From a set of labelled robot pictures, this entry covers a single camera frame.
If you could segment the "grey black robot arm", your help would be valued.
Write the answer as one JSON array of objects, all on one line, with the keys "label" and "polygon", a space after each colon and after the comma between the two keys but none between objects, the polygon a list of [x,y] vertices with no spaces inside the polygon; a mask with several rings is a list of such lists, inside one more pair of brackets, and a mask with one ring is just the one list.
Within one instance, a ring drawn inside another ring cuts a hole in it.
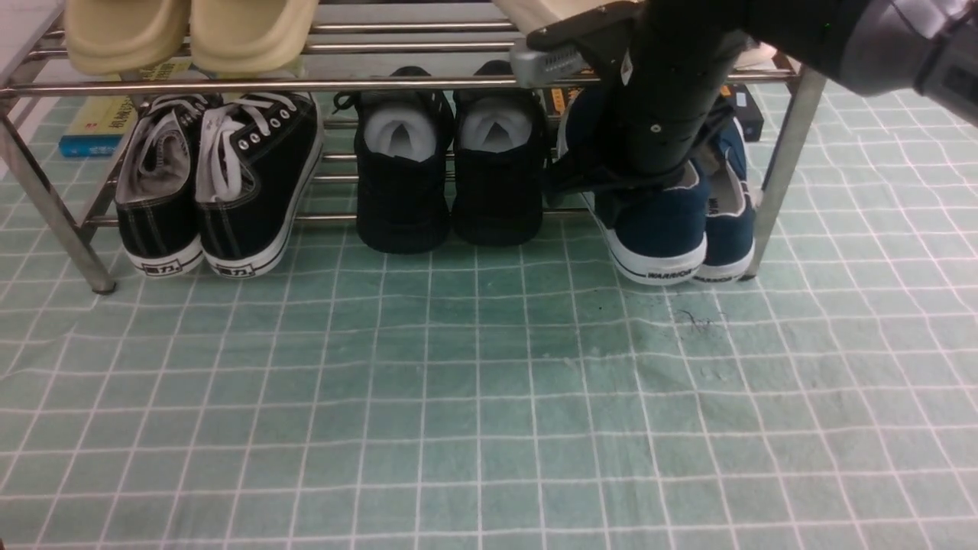
[{"label": "grey black robot arm", "polygon": [[646,1],[614,24],[586,15],[530,35],[575,45],[609,88],[545,192],[677,183],[748,37],[860,96],[912,89],[976,121],[974,1]]}]

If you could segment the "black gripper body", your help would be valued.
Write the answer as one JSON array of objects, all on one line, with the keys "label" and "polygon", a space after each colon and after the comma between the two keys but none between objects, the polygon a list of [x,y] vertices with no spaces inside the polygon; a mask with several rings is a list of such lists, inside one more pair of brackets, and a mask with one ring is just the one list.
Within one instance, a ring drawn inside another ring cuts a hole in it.
[{"label": "black gripper body", "polygon": [[614,1],[531,29],[529,46],[573,46],[607,92],[596,128],[548,169],[545,191],[677,184],[749,14],[746,1]]}]

